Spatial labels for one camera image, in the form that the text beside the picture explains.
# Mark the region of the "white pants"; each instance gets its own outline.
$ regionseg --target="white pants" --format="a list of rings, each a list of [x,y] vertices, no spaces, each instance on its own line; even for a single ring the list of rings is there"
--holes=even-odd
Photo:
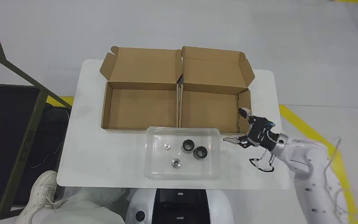
[[[82,188],[58,209],[42,208],[32,218],[32,224],[119,223],[122,217],[102,207],[118,200],[124,188]]]

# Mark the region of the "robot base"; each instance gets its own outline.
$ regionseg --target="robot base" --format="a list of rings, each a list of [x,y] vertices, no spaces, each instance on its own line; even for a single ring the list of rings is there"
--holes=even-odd
[[[234,224],[234,217],[222,190],[138,189],[125,223]]]

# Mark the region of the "metal bearing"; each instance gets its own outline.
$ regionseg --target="metal bearing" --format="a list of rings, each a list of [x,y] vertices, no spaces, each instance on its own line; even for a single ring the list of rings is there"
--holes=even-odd
[[[192,154],[197,160],[202,160],[208,156],[208,150],[204,146],[199,146],[198,148],[194,149]]]
[[[194,142],[190,139],[187,139],[183,141],[183,145],[181,146],[181,149],[185,153],[190,153],[194,149],[195,145]]]
[[[173,168],[180,168],[180,166],[181,166],[180,159],[175,158],[174,160],[172,160],[172,167]]]

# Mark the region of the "metal washer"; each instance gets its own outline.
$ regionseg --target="metal washer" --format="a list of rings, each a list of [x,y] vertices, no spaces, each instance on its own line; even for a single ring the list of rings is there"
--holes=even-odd
[[[174,160],[172,160],[172,167],[173,168],[180,168],[181,166],[181,162],[180,162],[180,159],[178,158],[175,158]]]

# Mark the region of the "white sneaker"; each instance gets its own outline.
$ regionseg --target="white sneaker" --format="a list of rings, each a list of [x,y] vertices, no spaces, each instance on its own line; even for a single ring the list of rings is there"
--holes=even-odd
[[[25,209],[17,217],[15,224],[31,224],[32,217],[42,207],[56,209],[60,203],[54,203],[56,191],[55,171],[49,170],[41,174],[31,189],[30,199]]]

